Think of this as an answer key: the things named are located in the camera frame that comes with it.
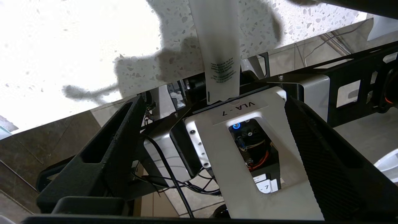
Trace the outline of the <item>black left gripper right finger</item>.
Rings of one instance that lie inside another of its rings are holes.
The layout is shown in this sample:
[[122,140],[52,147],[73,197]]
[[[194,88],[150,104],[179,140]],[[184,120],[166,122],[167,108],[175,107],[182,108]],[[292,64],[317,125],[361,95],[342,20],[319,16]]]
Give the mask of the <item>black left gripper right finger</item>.
[[288,97],[285,112],[326,221],[397,221],[392,181],[304,102]]

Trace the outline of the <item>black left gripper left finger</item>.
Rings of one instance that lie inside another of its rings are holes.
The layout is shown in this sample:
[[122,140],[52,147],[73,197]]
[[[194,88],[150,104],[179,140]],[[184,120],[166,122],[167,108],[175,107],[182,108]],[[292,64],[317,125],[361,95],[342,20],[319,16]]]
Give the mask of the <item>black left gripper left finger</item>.
[[42,213],[51,213],[63,197],[123,197],[140,138],[145,101],[126,101],[37,197]]

